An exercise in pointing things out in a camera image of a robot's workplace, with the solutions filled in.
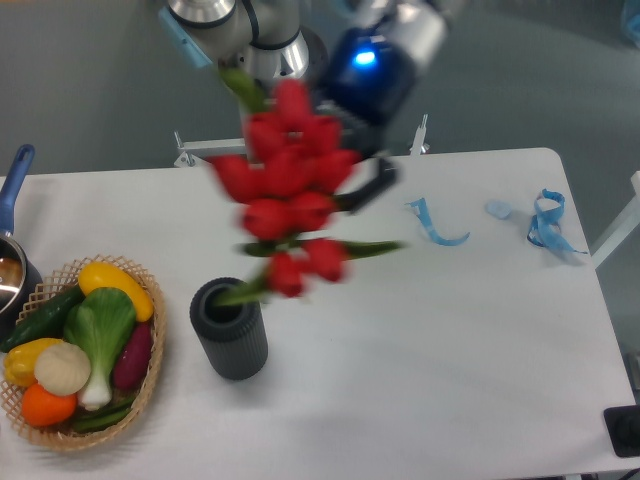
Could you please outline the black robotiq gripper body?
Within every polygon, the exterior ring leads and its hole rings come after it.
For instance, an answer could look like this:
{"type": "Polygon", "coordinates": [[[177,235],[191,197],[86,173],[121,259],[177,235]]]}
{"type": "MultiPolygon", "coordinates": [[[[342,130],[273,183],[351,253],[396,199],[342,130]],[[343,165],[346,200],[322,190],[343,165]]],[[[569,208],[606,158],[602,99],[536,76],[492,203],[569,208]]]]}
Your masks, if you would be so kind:
{"type": "Polygon", "coordinates": [[[401,47],[371,29],[351,28],[314,87],[314,107],[340,121],[343,147],[373,155],[416,78],[417,67],[401,47]]]}

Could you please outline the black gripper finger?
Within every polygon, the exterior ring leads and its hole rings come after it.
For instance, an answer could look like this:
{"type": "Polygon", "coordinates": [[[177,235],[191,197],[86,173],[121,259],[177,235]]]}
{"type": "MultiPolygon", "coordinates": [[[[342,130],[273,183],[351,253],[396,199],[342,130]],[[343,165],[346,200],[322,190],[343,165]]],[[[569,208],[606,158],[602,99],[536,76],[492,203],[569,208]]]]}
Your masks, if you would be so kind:
{"type": "Polygon", "coordinates": [[[334,201],[341,212],[356,214],[393,187],[399,179],[399,167],[388,157],[375,159],[375,175],[357,190],[339,194],[334,201]]]}

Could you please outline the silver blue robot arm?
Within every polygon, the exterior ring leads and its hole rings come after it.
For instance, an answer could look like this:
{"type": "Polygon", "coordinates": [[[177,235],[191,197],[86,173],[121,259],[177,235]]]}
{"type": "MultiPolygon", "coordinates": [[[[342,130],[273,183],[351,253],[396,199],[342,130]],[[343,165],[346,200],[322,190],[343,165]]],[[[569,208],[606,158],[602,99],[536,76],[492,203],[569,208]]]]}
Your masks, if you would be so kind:
{"type": "Polygon", "coordinates": [[[236,67],[263,92],[284,79],[307,82],[315,111],[342,122],[343,146],[376,160],[375,177],[338,197],[355,213],[398,180],[398,167],[381,152],[384,132],[464,6],[358,1],[331,53],[303,25],[298,1],[164,1],[158,17],[198,68],[236,67]]]}

